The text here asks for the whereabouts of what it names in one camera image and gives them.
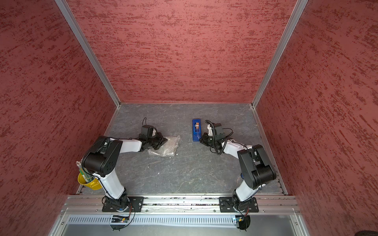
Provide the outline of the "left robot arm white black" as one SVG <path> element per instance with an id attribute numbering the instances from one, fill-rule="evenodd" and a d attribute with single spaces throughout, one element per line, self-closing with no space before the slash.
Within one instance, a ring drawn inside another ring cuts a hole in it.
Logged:
<path id="1" fill-rule="evenodd" d="M 116 165 L 121 153 L 143 152 L 160 149 L 168 139 L 161 133 L 153 137 L 140 136 L 139 139 L 116 139 L 100 136 L 82 158 L 82 166 L 98 180 L 105 192 L 103 212 L 132 211 L 135 206 L 129 199 L 126 188 L 121 184 Z"/>

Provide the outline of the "clear bubble wrap sheet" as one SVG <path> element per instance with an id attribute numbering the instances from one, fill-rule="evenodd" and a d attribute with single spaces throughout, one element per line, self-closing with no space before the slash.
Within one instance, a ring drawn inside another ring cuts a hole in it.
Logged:
<path id="1" fill-rule="evenodd" d="M 177 148 L 179 146 L 180 136 L 165 136 L 167 142 L 164 143 L 158 150 L 148 149 L 148 154 L 157 155 L 161 157 L 173 157 L 176 155 Z"/>

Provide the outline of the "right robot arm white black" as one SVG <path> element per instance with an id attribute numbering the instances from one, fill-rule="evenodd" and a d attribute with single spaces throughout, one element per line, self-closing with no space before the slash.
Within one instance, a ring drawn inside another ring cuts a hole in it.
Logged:
<path id="1" fill-rule="evenodd" d="M 277 178 L 275 168 L 262 145 L 244 145 L 224 135 L 211 136 L 204 133 L 200 143 L 216 154 L 228 154 L 239 160 L 243 181 L 233 193 L 232 198 L 220 198 L 220 211 L 246 213 L 249 209 L 257 212 L 254 195 L 268 183 Z"/>

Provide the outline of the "blue tape dispenser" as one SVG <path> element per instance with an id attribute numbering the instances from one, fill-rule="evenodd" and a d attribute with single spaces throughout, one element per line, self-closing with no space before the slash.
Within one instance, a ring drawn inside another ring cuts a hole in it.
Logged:
<path id="1" fill-rule="evenodd" d="M 201 139 L 201 120 L 193 119 L 193 141 L 199 142 Z"/>

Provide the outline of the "yellow pencil cup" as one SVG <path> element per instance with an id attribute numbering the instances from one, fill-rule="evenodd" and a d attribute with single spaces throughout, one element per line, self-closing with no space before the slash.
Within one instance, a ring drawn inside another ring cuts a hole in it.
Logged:
<path id="1" fill-rule="evenodd" d="M 86 182 L 84 176 L 82 174 L 79 174 L 77 177 L 77 180 L 79 184 L 88 187 L 92 190 L 100 190 L 102 189 L 101 184 L 99 183 L 98 179 L 93 179 L 91 182 Z"/>

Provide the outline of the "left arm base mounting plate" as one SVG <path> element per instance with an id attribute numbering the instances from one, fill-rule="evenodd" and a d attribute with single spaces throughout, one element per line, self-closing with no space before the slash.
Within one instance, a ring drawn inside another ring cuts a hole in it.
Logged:
<path id="1" fill-rule="evenodd" d="M 102 199 L 102 212 L 141 212 L 144 197 L 123 197 L 121 199 L 112 199 L 107 196 L 104 196 Z"/>

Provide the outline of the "bundle of pencils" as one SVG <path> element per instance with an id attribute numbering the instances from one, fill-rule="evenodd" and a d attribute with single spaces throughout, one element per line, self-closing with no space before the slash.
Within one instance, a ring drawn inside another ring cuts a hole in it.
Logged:
<path id="1" fill-rule="evenodd" d="M 86 183 L 92 182 L 94 178 L 87 171 L 84 170 L 84 168 L 82 167 L 81 162 L 76 161 L 76 165 L 79 168 L 79 172 L 82 175 L 82 177 L 84 178 L 85 182 Z"/>

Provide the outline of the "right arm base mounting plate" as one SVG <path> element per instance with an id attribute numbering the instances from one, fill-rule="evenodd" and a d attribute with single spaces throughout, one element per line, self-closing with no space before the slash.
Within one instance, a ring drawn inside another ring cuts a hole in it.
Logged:
<path id="1" fill-rule="evenodd" d="M 247 213 L 259 212 L 257 200 L 251 197 L 246 201 L 239 201 L 236 196 L 233 197 L 220 197 L 219 198 L 220 212 L 241 212 Z"/>

